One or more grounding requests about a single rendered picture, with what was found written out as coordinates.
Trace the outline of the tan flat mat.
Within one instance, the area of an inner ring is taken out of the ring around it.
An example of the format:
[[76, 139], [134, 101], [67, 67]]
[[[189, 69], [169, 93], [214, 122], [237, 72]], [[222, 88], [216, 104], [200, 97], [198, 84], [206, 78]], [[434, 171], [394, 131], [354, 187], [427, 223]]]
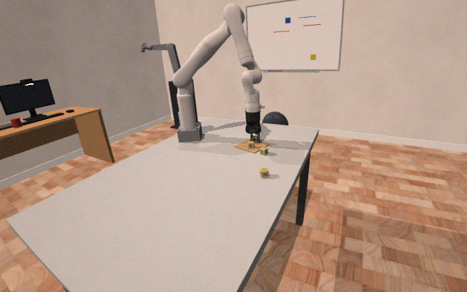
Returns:
[[269, 143], [266, 143], [266, 142], [259, 142], [259, 143], [254, 143], [254, 148], [248, 148], [248, 141], [251, 141], [251, 139], [249, 140], [246, 140], [238, 145], [235, 145], [233, 147], [236, 147], [238, 149], [241, 149], [241, 150], [245, 150], [245, 151], [248, 151], [248, 152], [252, 152], [252, 153], [256, 153], [258, 151], [260, 151], [260, 148], [262, 147], [267, 147], [269, 146], [270, 144]]

